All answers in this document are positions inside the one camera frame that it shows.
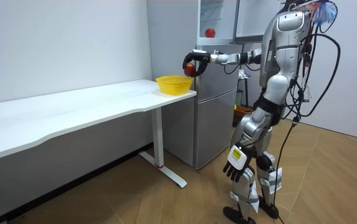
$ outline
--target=red apple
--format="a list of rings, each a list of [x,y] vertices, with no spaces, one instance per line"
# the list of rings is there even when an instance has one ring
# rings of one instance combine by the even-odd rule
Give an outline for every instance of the red apple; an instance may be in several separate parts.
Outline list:
[[[187,63],[186,68],[184,69],[184,74],[187,77],[193,77],[195,76],[195,73],[196,73],[195,65],[192,63]]]
[[[206,37],[209,37],[209,38],[214,38],[216,36],[216,31],[212,28],[208,28],[206,30],[206,32],[204,33],[204,35],[206,35]]]

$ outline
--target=metal frame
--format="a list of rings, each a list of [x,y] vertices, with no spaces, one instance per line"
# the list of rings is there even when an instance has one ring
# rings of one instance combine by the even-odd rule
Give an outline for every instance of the metal frame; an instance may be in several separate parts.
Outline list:
[[[161,108],[152,110],[152,130],[153,130],[153,149],[155,150],[155,158],[146,152],[140,152],[139,155],[153,164],[161,172],[166,174],[171,180],[176,182],[181,188],[186,186],[186,181],[175,174],[169,168],[164,166],[163,155],[163,125],[161,120]]]

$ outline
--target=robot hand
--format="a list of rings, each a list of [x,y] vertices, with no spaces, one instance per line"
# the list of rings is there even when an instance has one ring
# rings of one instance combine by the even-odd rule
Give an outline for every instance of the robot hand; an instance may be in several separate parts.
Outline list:
[[[244,147],[242,141],[232,146],[228,155],[228,162],[223,168],[223,172],[227,173],[227,177],[231,177],[232,181],[239,182],[240,177],[249,168],[250,160],[255,153],[255,148]]]
[[[187,54],[184,58],[183,62],[183,70],[186,71],[188,68],[188,64],[193,60],[201,62],[198,70],[195,72],[185,72],[185,75],[189,77],[198,77],[203,74],[203,72],[207,68],[207,64],[210,62],[211,54],[203,51],[203,50],[192,50],[191,53]]]

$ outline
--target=robot knee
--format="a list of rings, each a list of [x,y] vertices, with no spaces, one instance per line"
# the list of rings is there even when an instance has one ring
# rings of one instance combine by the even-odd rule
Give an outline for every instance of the robot knee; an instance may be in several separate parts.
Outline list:
[[[257,164],[257,167],[263,171],[268,171],[271,169],[273,166],[273,161],[275,160],[274,156],[269,154],[266,155],[266,152],[264,152],[261,156],[257,157],[255,160],[255,163]]]

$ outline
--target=white desk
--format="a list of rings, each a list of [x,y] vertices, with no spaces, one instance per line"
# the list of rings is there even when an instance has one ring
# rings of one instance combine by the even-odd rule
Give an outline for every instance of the white desk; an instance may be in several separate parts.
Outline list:
[[[164,167],[161,107],[195,95],[191,90],[179,96],[167,95],[160,92],[156,82],[137,80],[2,102],[0,157],[94,124],[152,110],[155,158],[146,152],[140,155],[184,187],[185,180]]]

